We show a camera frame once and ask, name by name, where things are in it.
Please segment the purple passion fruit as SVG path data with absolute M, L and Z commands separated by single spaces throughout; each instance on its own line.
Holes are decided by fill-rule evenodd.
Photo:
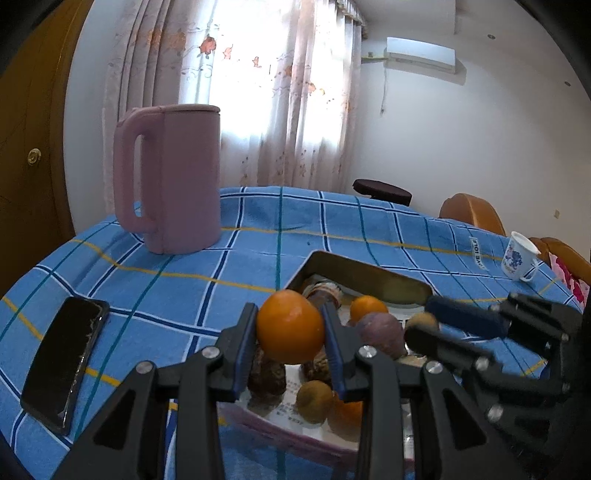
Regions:
M 394 315 L 383 312 L 369 313 L 353 328 L 363 344 L 368 344 L 398 360 L 407 355 L 404 329 Z

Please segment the small orange tangerine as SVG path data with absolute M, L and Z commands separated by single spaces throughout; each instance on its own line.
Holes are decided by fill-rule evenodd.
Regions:
M 342 439 L 358 442 L 361 436 L 363 421 L 363 403 L 346 403 L 338 396 L 332 400 L 328 423 L 332 432 Z
M 388 306 L 380 299 L 363 295 L 356 297 L 349 305 L 349 323 L 359 323 L 366 315 L 370 313 L 388 313 Z

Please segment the dark brown date piece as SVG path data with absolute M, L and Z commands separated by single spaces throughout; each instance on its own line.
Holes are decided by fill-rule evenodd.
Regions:
M 319 381 L 332 387 L 332 375 L 325 349 L 318 352 L 314 359 L 301 364 L 301 374 L 307 381 Z

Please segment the dark brown round fruit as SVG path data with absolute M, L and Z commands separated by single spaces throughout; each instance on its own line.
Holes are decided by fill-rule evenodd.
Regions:
M 279 398 L 287 390 L 286 366 L 274 361 L 257 347 L 247 379 L 250 394 L 259 399 Z

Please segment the small green-brown kiwi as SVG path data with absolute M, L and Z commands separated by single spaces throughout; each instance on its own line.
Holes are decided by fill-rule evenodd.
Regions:
M 295 408 L 308 423 L 322 424 L 332 408 L 334 394 L 322 381 L 312 380 L 301 385 L 297 391 Z

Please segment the large orange tangerine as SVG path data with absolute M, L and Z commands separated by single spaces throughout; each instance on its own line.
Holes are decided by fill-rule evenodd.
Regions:
M 280 290 L 259 308 L 256 337 L 271 360 L 301 364 L 322 350 L 325 324 L 320 311 L 307 298 L 293 290 Z

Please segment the white floral mug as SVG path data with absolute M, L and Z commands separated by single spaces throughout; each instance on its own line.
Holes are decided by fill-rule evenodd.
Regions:
M 503 272 L 514 281 L 531 282 L 542 261 L 538 247 L 525 235 L 512 231 L 501 261 Z

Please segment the pink floral cushion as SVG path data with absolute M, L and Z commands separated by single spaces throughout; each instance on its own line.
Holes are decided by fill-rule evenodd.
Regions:
M 590 293 L 590 286 L 581 279 L 576 278 L 567 268 L 566 264 L 556 255 L 550 253 L 550 266 L 559 280 L 574 295 L 581 307 L 585 307 Z

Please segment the orange leather sofa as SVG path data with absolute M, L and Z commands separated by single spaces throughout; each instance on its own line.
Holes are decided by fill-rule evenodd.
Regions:
M 530 240 L 540 251 L 539 258 L 547 265 L 551 265 L 550 254 L 556 256 L 567 268 L 569 273 L 578 280 L 583 280 L 590 284 L 591 265 L 581 254 L 563 241 L 544 237 L 531 237 Z

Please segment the black smartphone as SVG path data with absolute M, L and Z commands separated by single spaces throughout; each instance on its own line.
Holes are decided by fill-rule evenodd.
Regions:
M 108 313 L 105 301 L 67 298 L 33 358 L 21 407 L 55 434 L 70 431 L 85 369 Z

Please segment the pink metal tin box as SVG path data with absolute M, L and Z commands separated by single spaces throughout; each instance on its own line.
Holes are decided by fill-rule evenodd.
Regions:
M 324 251 L 312 252 L 287 282 L 287 289 L 315 301 L 331 300 L 338 305 L 339 320 L 351 319 L 349 307 L 366 295 L 381 300 L 391 315 L 404 324 L 424 310 L 433 294 L 425 282 Z M 297 410 L 297 393 L 310 381 L 332 386 L 325 353 L 304 365 L 287 365 L 286 389 L 276 397 L 253 396 L 249 389 L 235 403 L 222 403 L 218 411 L 228 423 L 263 442 L 301 458 L 329 466 L 353 469 L 356 464 L 360 430 L 353 419 L 310 423 Z

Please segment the printed paper liner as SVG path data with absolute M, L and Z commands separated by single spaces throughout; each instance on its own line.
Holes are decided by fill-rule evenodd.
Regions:
M 318 275 L 311 277 L 310 285 L 318 282 L 329 281 Z M 346 288 L 342 284 L 335 283 L 342 290 L 342 306 L 339 307 L 339 319 L 342 325 L 349 322 L 349 305 L 362 296 L 360 292 Z M 388 306 L 389 313 L 399 319 L 402 327 L 414 314 L 423 312 L 424 306 L 419 304 L 400 304 L 383 302 Z M 312 424 L 304 420 L 297 412 L 297 391 L 301 385 L 308 382 L 301 374 L 301 364 L 287 365 L 287 390 L 279 398 L 259 399 L 245 390 L 240 396 L 235 407 L 242 419 L 232 420 L 242 425 L 246 430 L 252 431 L 263 439 L 266 439 L 277 448 L 287 450 L 295 456 L 305 458 L 325 465 L 342 465 L 353 469 L 356 464 L 356 455 L 359 450 L 359 441 L 351 442 L 335 435 L 329 427 L 328 417 L 322 424 Z M 408 400 L 403 399 L 402 404 L 404 456 L 409 469 L 414 464 L 414 438 L 412 429 L 411 406 Z

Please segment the dark round stool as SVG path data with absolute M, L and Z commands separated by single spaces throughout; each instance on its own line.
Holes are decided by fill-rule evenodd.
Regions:
M 412 194 L 400 187 L 379 180 L 356 179 L 353 190 L 372 199 L 410 206 Z

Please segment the pink electric kettle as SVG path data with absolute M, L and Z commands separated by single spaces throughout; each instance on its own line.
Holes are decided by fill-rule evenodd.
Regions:
M 221 238 L 221 109 L 134 108 L 113 142 L 114 211 L 154 254 L 189 254 Z

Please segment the white air conditioner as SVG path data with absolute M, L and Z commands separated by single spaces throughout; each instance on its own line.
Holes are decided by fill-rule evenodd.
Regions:
M 397 62 L 456 73 L 456 51 L 438 44 L 388 37 L 385 53 L 390 60 Z

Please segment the floral sheer curtain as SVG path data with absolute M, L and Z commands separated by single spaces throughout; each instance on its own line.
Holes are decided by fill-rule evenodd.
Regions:
M 366 20 L 354 1 L 127 1 L 102 109 L 104 201 L 113 137 L 134 108 L 221 110 L 223 186 L 346 188 Z

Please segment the wooden door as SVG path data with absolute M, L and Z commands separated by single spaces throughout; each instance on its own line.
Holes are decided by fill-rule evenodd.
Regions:
M 52 1 L 1 73 L 1 291 L 71 239 L 67 82 L 89 1 Z

